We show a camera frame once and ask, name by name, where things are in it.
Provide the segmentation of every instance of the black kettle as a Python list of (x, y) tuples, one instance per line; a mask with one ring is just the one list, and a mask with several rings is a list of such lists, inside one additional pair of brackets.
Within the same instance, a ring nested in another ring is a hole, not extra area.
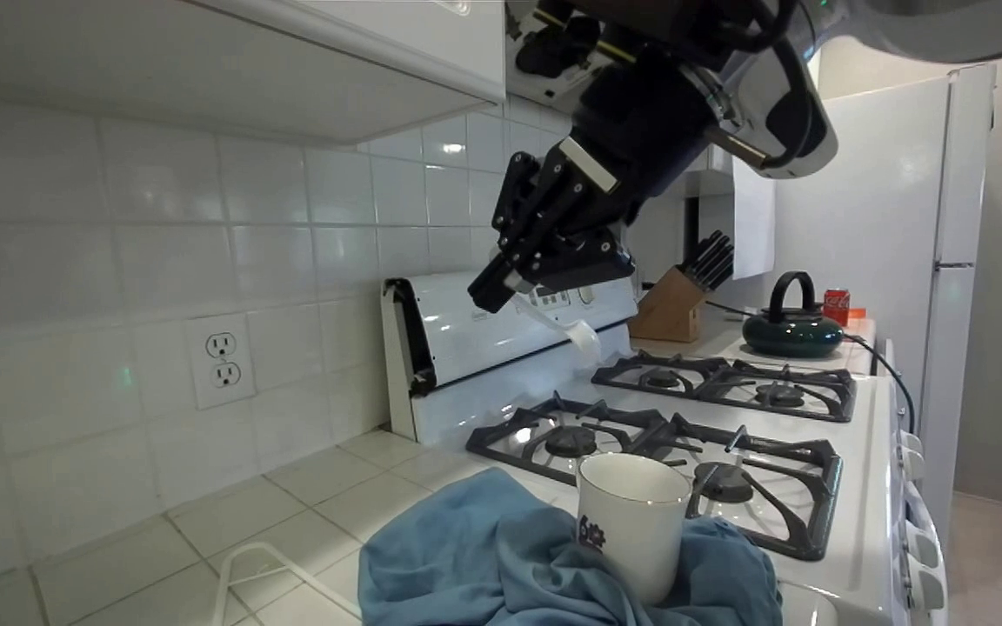
[[(802, 310), (781, 310), (789, 282), (802, 288)], [(828, 360), (842, 343), (842, 326), (816, 313), (815, 282), (806, 272), (778, 276), (769, 310), (749, 316), (741, 333), (749, 353), (776, 360)]]

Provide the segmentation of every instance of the kettle handle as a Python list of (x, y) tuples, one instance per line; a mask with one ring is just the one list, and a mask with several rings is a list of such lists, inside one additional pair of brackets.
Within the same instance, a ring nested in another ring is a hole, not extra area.
[(773, 308), (769, 308), (769, 319), (781, 319), (781, 298), (786, 298), (786, 288), (789, 282), (800, 282), (800, 294), (802, 294), (802, 313), (815, 313), (815, 282), (806, 272), (786, 272), (778, 276), (776, 288), (773, 288)]

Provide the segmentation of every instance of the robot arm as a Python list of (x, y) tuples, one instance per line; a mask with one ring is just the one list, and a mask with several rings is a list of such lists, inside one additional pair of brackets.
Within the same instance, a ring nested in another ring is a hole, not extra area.
[(802, 73), (822, 37), (990, 58), (1002, 0), (539, 0), (506, 35), (510, 91), (566, 110), (574, 128), (541, 159), (510, 157), (498, 259), (469, 287), (481, 310), (631, 276), (620, 231), (709, 144), (765, 179), (822, 170), (838, 149)]

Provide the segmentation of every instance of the white cup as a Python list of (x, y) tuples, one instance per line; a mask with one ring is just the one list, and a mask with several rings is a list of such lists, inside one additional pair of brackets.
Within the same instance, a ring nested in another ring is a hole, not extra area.
[(605, 552), (626, 589), (653, 607), (679, 575), (687, 479), (643, 457), (583, 457), (576, 538)]

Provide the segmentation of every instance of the refrigerator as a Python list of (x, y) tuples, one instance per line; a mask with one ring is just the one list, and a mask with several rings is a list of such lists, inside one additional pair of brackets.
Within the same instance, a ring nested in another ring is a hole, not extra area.
[(776, 186), (776, 272), (847, 288), (918, 404), (921, 494), (951, 532), (994, 71), (828, 101), (838, 157)]

